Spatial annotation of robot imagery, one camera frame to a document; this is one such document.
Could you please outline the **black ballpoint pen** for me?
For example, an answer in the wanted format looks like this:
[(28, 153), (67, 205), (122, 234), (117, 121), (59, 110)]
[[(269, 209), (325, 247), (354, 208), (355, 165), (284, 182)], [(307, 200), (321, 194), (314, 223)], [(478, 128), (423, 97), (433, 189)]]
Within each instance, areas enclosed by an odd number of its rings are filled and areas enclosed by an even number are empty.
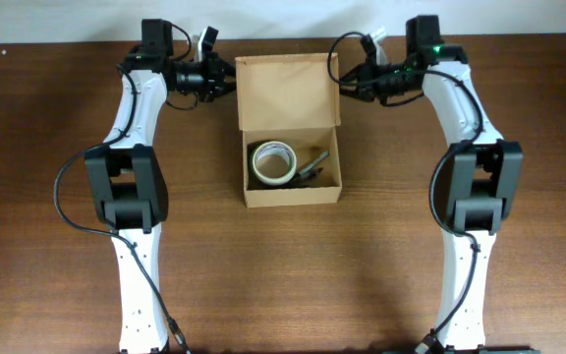
[(322, 171), (322, 168), (316, 168), (307, 172), (299, 173), (293, 177), (289, 183), (289, 188), (306, 188), (309, 182), (314, 180)]

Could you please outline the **cream masking tape roll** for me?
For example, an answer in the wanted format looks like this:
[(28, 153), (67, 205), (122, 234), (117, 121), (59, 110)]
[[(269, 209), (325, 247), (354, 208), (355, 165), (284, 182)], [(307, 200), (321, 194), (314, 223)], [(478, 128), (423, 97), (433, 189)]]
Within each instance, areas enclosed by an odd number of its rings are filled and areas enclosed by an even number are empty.
[(292, 180), (298, 165), (295, 151), (286, 143), (268, 141), (257, 146), (249, 159), (256, 179), (266, 186), (282, 186)]

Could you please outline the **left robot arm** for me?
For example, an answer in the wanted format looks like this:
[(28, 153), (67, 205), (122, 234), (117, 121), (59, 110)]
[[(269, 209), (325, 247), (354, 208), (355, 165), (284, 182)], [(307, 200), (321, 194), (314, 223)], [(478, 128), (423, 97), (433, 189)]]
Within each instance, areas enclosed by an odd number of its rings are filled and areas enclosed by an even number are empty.
[(114, 124), (101, 147), (85, 154), (95, 212), (106, 225), (118, 264), (122, 353), (166, 353), (178, 333), (162, 304), (159, 246), (169, 211), (153, 141), (169, 95), (210, 102), (235, 89), (235, 70), (214, 52), (217, 29), (205, 28), (188, 45), (193, 55), (175, 56), (174, 25), (141, 23), (141, 43), (122, 62), (122, 96)]

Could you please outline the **cardboard box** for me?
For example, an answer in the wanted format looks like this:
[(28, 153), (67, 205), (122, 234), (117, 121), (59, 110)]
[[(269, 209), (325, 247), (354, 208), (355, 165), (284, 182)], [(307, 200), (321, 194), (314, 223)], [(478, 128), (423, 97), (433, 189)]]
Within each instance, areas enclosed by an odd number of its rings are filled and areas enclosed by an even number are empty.
[[(242, 134), (243, 192), (247, 207), (335, 204), (342, 191), (336, 128), (341, 124), (339, 88), (327, 73), (325, 53), (243, 56), (235, 59), (238, 123)], [(280, 141), (296, 153), (296, 173), (328, 150), (321, 173), (306, 188), (251, 184), (248, 153)]]

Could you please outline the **black white marker pen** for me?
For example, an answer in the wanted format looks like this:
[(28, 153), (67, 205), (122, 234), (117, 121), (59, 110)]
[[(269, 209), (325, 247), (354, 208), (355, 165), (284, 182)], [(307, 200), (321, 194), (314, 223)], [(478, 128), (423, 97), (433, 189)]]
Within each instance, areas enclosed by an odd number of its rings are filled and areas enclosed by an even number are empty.
[(313, 170), (317, 165), (319, 165), (328, 156), (329, 156), (328, 150), (322, 152), (317, 158), (315, 158), (313, 161), (311, 161), (308, 165), (306, 165), (305, 167), (300, 169), (298, 171), (298, 175), (300, 176), (300, 175), (303, 175), (305, 173), (310, 172), (311, 170)]

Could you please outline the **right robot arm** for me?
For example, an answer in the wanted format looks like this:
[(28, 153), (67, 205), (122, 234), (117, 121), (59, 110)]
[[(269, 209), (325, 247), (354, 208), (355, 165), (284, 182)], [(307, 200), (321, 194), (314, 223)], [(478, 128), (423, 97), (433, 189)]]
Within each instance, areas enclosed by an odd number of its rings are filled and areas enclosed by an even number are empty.
[(444, 261), (439, 311), (417, 353), (488, 353), (483, 306), (488, 264), (508, 218), (523, 163), (519, 143), (507, 141), (482, 107), (464, 48), (446, 43), (435, 15), (406, 23), (406, 56), (390, 62), (384, 29), (358, 35), (364, 63), (331, 80), (341, 94), (384, 107), (427, 98), (447, 150), (432, 172), (428, 204), (442, 231)]

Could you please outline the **green tape roll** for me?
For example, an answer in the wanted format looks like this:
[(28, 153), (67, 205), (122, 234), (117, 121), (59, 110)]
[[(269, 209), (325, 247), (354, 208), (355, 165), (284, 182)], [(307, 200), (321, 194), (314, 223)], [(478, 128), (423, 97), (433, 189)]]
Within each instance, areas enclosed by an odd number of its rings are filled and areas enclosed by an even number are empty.
[(248, 173), (249, 173), (250, 183), (256, 185), (256, 184), (259, 183), (259, 179), (258, 179), (257, 174), (256, 174), (254, 157), (255, 157), (255, 150), (251, 149), (248, 153), (248, 160), (247, 160)]

